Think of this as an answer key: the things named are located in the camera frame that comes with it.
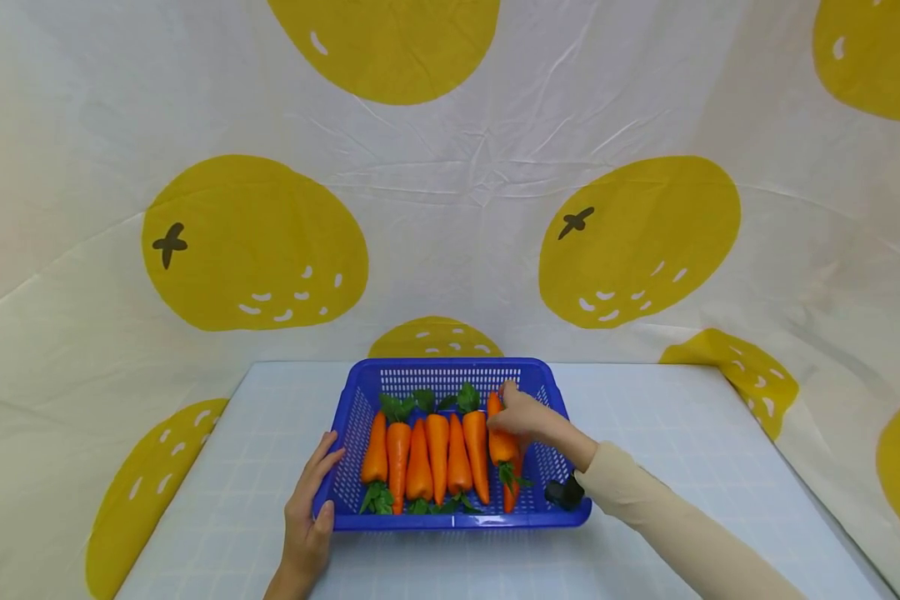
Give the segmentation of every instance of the table surface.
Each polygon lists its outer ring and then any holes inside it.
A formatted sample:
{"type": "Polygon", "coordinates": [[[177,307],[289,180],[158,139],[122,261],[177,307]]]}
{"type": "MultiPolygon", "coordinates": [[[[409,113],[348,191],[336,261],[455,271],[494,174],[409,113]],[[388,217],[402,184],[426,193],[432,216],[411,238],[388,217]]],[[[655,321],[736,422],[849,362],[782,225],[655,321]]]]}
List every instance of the table surface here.
{"type": "MultiPolygon", "coordinates": [[[[234,393],[117,600],[259,599],[282,507],[333,421],[349,362],[259,362],[234,393]]],[[[893,595],[710,367],[552,365],[571,421],[612,440],[809,598],[893,595]]],[[[594,509],[572,530],[337,534],[313,598],[697,598],[594,509]]]]}

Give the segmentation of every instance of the fabric backdrop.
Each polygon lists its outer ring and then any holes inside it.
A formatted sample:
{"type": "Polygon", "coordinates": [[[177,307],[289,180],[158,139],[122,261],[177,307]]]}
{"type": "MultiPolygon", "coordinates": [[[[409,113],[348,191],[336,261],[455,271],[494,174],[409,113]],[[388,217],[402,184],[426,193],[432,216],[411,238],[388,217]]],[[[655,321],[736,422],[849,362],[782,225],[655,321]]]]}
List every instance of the fabric backdrop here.
{"type": "Polygon", "coordinates": [[[501,353],[719,366],[900,593],[900,0],[0,0],[0,600],[253,361],[501,353]]]}

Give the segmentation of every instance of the blue plastic basket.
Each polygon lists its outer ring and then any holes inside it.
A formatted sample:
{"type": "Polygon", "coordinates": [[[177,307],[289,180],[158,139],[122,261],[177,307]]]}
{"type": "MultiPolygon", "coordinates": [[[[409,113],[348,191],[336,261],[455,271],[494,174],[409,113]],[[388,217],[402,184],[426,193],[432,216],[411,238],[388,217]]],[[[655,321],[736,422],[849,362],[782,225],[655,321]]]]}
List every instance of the blue plastic basket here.
{"type": "MultiPolygon", "coordinates": [[[[503,492],[493,465],[490,473],[490,503],[483,506],[470,493],[473,505],[481,514],[359,514],[366,488],[360,481],[363,454],[367,452],[370,423],[380,410],[380,393],[405,398],[413,390],[430,388],[443,398],[460,391],[469,381],[480,392],[481,409],[487,409],[488,394],[506,379],[513,379],[520,389],[537,397],[566,417],[563,398],[553,381],[553,373],[545,362],[532,358],[380,358],[357,362],[350,370],[343,389],[332,429],[340,437],[332,449],[344,447],[343,455],[326,479],[315,500],[316,511],[330,499],[336,505],[337,531],[446,530],[488,527],[576,527],[590,516],[591,502],[584,498],[574,511],[547,502],[544,487],[550,480],[563,482],[574,467],[557,450],[534,443],[524,458],[523,476],[533,481],[520,490],[517,506],[511,513],[503,511],[503,492]]],[[[423,418],[414,411],[410,423],[423,418]]]]}

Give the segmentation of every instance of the beige sleeve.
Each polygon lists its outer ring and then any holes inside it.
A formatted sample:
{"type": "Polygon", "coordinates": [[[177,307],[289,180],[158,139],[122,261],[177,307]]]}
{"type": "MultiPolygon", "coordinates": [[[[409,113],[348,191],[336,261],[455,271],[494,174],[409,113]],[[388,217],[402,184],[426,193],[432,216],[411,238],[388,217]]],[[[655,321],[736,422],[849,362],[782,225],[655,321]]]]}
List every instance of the beige sleeve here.
{"type": "Polygon", "coordinates": [[[752,548],[613,443],[601,443],[576,478],[604,513],[639,532],[704,600],[804,598],[752,548]]]}

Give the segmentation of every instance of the hand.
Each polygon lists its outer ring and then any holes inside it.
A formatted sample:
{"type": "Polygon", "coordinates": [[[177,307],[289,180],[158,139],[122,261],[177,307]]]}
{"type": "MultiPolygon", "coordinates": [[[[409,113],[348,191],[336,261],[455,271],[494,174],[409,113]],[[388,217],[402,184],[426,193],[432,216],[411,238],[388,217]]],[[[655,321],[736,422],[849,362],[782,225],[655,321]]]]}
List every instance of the hand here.
{"type": "Polygon", "coordinates": [[[343,458],[343,448],[332,454],[328,450],[337,440],[337,432],[324,433],[317,450],[300,474],[297,487],[283,509],[287,532],[283,541],[283,557],[273,576],[265,599],[303,600],[330,560],[330,535],[333,532],[334,505],[327,500],[313,520],[313,497],[320,483],[336,463],[343,458]]]}
{"type": "Polygon", "coordinates": [[[532,442],[551,443],[553,435],[566,419],[544,406],[530,394],[521,392],[514,381],[502,386],[504,410],[490,417],[487,427],[501,429],[532,442]]]}

